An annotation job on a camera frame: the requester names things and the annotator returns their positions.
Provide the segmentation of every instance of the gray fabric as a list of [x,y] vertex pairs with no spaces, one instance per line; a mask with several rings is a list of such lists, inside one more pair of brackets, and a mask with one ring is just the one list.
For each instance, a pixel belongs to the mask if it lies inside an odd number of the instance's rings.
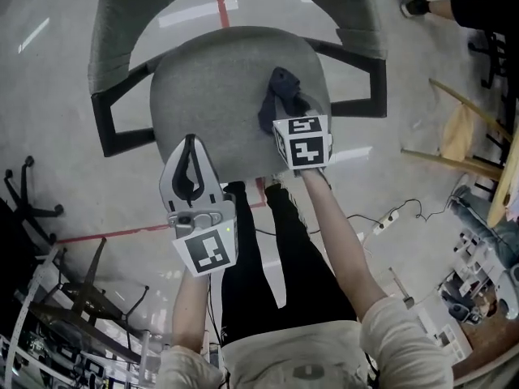
[[[130,55],[148,23],[174,0],[99,0],[88,66],[90,92],[127,77]],[[338,25],[345,49],[385,59],[374,0],[312,0]]]
[[[221,182],[286,170],[274,138],[257,114],[272,70],[301,80],[311,106],[331,119],[317,54],[301,37],[273,28],[226,28],[188,41],[168,54],[152,79],[150,107],[162,160],[186,134],[198,135]],[[279,118],[286,118],[284,113]]]

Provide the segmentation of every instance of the wooden chair leg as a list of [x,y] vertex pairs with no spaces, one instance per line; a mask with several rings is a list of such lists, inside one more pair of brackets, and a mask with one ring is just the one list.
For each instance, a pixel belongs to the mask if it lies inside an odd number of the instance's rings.
[[472,109],[481,119],[488,124],[488,126],[494,130],[496,130],[498,133],[500,133],[503,138],[508,140],[510,143],[512,142],[513,137],[504,129],[503,126],[501,126],[493,117],[491,117],[488,113],[483,111],[481,108],[479,108],[474,102],[471,100],[468,100],[464,96],[458,94],[456,91],[453,91],[451,88],[447,87],[446,85],[443,85],[441,82],[438,82],[437,80],[433,78],[429,78],[429,82],[438,87],[439,89],[444,90],[447,92],[450,96],[453,96],[457,100],[459,100],[463,105],[466,105],[470,109]]
[[459,170],[463,170],[465,172],[469,172],[469,173],[477,174],[479,176],[490,178],[491,180],[499,181],[499,179],[501,178],[501,174],[502,174],[501,169],[497,169],[486,163],[474,164],[467,160],[455,161],[455,160],[446,159],[441,156],[434,156],[432,154],[426,154],[424,152],[413,152],[411,150],[405,150],[405,149],[402,149],[401,153],[406,154],[407,156],[413,156],[413,157],[417,157],[419,159],[429,160],[429,161],[432,161],[434,163],[438,163],[441,165],[447,165],[449,167],[453,167],[454,169],[459,169]]

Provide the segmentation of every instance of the person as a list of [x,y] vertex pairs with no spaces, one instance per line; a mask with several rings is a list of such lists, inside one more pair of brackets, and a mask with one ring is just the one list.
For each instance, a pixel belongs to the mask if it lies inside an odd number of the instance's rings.
[[515,220],[501,220],[493,227],[487,224],[491,203],[472,193],[463,178],[453,191],[448,208],[480,241],[482,251],[494,251],[505,269],[519,263],[519,226]]
[[456,21],[465,28],[506,33],[510,26],[509,16],[515,12],[513,0],[410,0],[401,4],[405,17],[432,13]]
[[[404,302],[387,297],[375,282],[327,181],[314,169],[301,175],[333,272],[288,190],[275,178],[267,180],[286,287],[286,305],[279,309],[263,272],[245,184],[225,188],[236,200],[238,230],[238,261],[225,269],[221,285],[221,351],[230,387],[367,387],[366,353],[376,361],[381,387],[453,387],[448,358]],[[209,281],[184,271],[174,303],[173,347],[161,354],[159,388],[223,385],[222,372],[198,354]]]

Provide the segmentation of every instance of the chair backrest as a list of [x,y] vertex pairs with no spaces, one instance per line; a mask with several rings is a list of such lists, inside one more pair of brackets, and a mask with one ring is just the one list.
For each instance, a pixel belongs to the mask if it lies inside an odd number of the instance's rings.
[[[130,56],[148,23],[174,0],[99,0],[88,67],[90,93],[102,92],[128,76]],[[338,25],[337,35],[352,53],[385,59],[374,0],[312,0]]]

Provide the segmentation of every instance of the forearm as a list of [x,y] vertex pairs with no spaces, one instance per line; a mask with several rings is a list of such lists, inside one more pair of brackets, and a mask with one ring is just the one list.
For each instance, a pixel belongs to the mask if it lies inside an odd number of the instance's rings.
[[386,295],[373,279],[357,234],[327,182],[315,170],[302,171],[301,174],[337,282],[362,319],[367,310]]
[[199,353],[205,333],[208,276],[194,277],[186,268],[173,307],[173,345]]

